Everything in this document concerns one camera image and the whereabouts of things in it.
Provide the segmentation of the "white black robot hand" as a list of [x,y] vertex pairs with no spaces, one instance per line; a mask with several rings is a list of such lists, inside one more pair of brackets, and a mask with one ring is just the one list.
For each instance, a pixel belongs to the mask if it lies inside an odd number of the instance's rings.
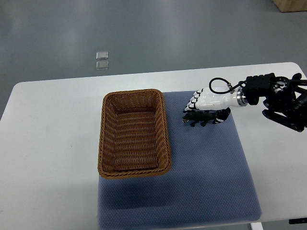
[[225,94],[217,94],[209,88],[194,92],[187,103],[183,113],[190,111],[208,111],[216,113],[216,118],[211,120],[213,124],[219,124],[227,120],[231,113],[230,107],[243,107],[248,104],[241,88]]

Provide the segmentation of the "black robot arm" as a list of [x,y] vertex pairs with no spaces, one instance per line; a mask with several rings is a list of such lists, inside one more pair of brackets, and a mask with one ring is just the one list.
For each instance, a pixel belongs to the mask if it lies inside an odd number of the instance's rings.
[[301,73],[291,79],[274,73],[248,76],[243,84],[248,104],[257,105],[260,97],[265,97],[262,114],[267,119],[297,132],[307,127],[307,81]]

